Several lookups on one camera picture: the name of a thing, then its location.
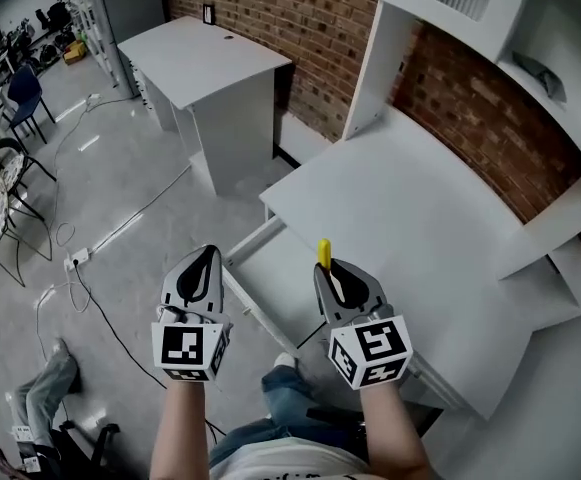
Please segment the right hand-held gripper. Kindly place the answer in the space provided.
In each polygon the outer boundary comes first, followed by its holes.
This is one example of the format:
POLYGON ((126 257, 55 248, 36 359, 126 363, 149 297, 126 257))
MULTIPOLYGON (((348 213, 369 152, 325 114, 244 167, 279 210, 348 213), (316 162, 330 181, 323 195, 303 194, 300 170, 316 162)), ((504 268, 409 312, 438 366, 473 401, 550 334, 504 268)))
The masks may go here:
POLYGON ((327 322, 327 358, 353 390, 400 379, 413 356, 404 317, 386 302, 379 281, 356 265, 320 263, 313 281, 327 322))

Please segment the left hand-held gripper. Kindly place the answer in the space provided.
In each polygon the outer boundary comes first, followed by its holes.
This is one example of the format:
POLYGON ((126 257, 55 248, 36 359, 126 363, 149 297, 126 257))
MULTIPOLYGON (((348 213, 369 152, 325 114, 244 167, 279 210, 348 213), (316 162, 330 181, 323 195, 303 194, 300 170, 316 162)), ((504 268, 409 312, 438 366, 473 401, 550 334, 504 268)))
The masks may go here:
POLYGON ((219 249, 204 245, 166 275, 152 323, 153 361, 175 381, 209 382, 218 375, 233 324, 223 312, 219 249))

